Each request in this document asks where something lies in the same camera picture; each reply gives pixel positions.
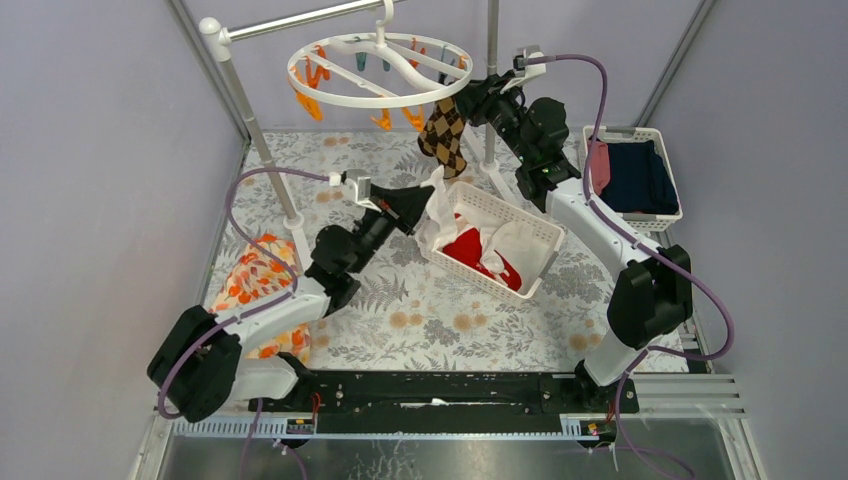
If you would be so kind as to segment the white sock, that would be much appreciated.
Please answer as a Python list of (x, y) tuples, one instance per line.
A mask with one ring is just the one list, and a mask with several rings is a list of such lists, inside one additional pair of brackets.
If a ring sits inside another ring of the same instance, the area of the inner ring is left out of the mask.
[(441, 250), (458, 237), (455, 212), (449, 201), (444, 173), (444, 167), (439, 166), (420, 183), (424, 190), (431, 190), (415, 234), (423, 251)]
[(521, 273), (534, 261), (533, 229), (525, 223), (512, 221), (499, 227), (479, 230), (482, 253), (480, 264), (492, 274), (507, 271), (507, 265)]

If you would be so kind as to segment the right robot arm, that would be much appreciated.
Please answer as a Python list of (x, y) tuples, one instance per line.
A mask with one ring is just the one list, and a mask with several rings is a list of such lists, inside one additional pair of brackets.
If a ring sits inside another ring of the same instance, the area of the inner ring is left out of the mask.
[(597, 412), (637, 357), (691, 317), (691, 260), (685, 249), (663, 248), (630, 227), (584, 187), (563, 151), (569, 130), (562, 102), (542, 97), (524, 105), (522, 90), (507, 82), (496, 75), (472, 81), (454, 100), (463, 120), (492, 127), (518, 158), (522, 196), (575, 234), (615, 280), (609, 330), (575, 369), (582, 377), (573, 386), (575, 402)]

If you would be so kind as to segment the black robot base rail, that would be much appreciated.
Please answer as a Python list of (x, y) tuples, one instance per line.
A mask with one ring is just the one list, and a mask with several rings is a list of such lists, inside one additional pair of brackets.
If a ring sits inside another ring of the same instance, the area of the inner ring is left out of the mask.
[(320, 370), (250, 410), (303, 413), (320, 434), (563, 434), (562, 416), (640, 410), (634, 385), (587, 393), (571, 374)]

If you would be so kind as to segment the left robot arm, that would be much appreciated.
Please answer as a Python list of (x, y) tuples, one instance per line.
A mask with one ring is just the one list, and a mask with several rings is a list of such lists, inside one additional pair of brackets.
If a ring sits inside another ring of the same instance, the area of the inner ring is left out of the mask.
[(361, 286), (356, 274), (393, 233), (414, 233), (437, 190), (373, 186), (362, 218), (350, 229), (323, 227), (309, 267), (285, 290), (220, 312), (200, 305), (185, 310), (147, 367), (159, 389), (160, 415), (195, 423), (228, 402), (252, 399), (274, 399), (288, 411), (304, 407), (311, 387), (294, 364), (280, 354), (254, 359), (250, 352), (346, 307)]

